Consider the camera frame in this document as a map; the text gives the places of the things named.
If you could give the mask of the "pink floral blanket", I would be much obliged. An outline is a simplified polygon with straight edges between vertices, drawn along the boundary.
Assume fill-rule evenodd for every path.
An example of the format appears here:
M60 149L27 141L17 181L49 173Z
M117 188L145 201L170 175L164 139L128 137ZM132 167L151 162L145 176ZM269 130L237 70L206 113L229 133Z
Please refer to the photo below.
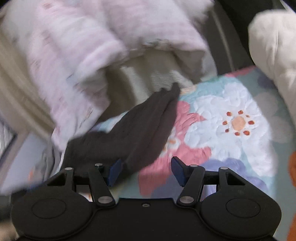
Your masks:
M9 1L1 65L60 150L173 83L216 73L203 27L213 1Z

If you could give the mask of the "dark brown knit sweater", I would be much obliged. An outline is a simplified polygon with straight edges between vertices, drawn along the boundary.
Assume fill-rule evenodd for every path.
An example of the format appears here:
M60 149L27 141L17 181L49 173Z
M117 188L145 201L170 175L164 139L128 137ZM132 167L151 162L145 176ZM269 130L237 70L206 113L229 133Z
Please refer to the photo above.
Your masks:
M127 112L109 132L91 131L68 142L62 168L87 176L96 163L121 161L118 182L152 164L162 152L177 117L180 88L161 89Z

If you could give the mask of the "floral quilted bedspread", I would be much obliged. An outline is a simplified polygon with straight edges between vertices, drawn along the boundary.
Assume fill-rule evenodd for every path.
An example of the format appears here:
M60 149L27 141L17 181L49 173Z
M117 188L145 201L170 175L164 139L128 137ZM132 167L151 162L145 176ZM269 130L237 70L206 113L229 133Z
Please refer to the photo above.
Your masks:
M288 165L295 127L257 67L180 89L177 117L158 158L116 180L114 206L92 201L87 176L50 152L21 205L23 240L286 240L295 213ZM205 168L195 206L178 206L171 159Z

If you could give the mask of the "beige satin curtain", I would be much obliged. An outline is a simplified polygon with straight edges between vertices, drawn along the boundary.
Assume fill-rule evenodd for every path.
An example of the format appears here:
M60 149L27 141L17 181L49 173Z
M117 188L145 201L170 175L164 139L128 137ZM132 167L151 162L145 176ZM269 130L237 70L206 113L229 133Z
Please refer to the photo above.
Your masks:
M41 100L26 61L1 33L1 94L40 137L48 139L54 129L48 106Z

